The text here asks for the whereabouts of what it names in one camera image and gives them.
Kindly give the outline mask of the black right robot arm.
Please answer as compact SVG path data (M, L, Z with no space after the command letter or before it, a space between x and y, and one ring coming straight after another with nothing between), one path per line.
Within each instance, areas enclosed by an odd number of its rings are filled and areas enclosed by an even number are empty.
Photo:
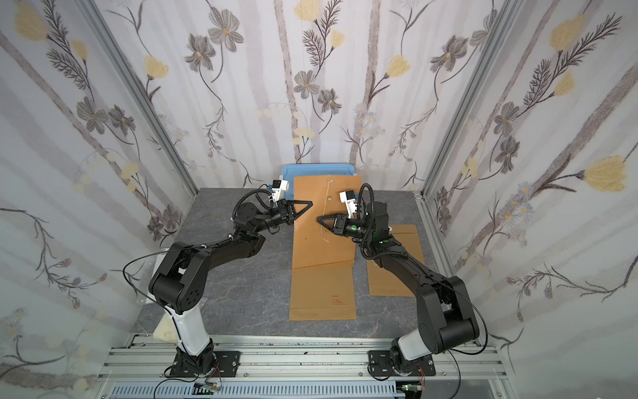
M317 217L317 223L332 234L352 239L364 258L394 274L415 296L416 329L390 347L390 361L397 372L411 372L430 355L479 337L465 283L433 271L412 256L390 228L386 204L376 201L355 219L329 214Z

